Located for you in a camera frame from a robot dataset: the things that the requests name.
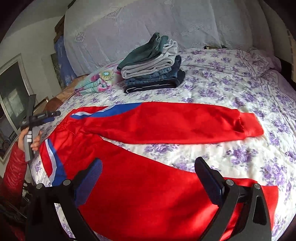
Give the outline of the left hand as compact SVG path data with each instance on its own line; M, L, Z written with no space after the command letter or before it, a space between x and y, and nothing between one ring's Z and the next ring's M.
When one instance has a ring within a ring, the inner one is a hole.
M28 131L29 131L29 127L23 129L18 137L18 148L20 150L22 150L23 152L25 151L23 139L24 139L25 135L28 133ZM36 136L36 138L34 138L32 144L31 144L31 148L33 151L37 151L39 149L41 135L42 135L42 131L39 131L39 134Z

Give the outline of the red jacket forearm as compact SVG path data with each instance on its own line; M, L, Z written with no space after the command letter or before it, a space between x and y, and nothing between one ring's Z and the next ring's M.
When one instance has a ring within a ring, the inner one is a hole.
M1 183L1 197L8 200L12 205L18 206L22 198L23 184L27 170L25 153L14 143L3 181Z

